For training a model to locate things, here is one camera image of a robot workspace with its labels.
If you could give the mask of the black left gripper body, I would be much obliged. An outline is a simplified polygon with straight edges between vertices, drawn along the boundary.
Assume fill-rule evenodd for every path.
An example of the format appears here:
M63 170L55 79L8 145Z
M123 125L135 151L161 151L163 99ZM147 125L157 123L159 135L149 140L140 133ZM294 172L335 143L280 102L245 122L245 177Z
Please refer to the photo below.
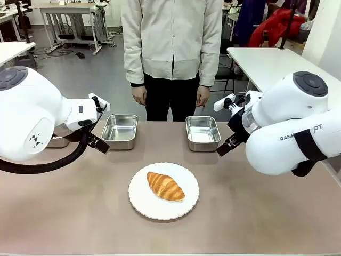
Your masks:
M77 131L73 131L70 135L65 136L64 138L70 142L88 143L89 133L88 126L85 126Z

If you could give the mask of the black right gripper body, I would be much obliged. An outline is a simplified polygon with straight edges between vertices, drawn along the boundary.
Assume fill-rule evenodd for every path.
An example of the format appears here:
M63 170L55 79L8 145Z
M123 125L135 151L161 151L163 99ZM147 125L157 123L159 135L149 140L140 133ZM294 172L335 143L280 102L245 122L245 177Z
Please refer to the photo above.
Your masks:
M242 124L242 116L244 112L244 108L241 108L232 115L228 122L229 128L234 132L234 134L227 139L229 143L246 143L250 137L250 134L246 131Z

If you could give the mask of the person's left hand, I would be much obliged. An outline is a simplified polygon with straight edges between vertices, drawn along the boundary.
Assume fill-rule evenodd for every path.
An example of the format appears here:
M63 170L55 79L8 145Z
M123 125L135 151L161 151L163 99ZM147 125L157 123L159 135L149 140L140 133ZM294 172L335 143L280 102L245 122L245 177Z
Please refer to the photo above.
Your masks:
M199 85L198 90L197 90L197 102L196 106L201 107L204 106L210 96L210 88Z

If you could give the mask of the person's right hand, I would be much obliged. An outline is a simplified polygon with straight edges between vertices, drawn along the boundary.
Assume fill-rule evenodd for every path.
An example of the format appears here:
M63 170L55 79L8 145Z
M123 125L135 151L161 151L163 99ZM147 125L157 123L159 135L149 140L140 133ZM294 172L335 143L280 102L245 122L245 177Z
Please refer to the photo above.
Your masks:
M146 106L147 90L144 85L133 87L132 96L138 104Z

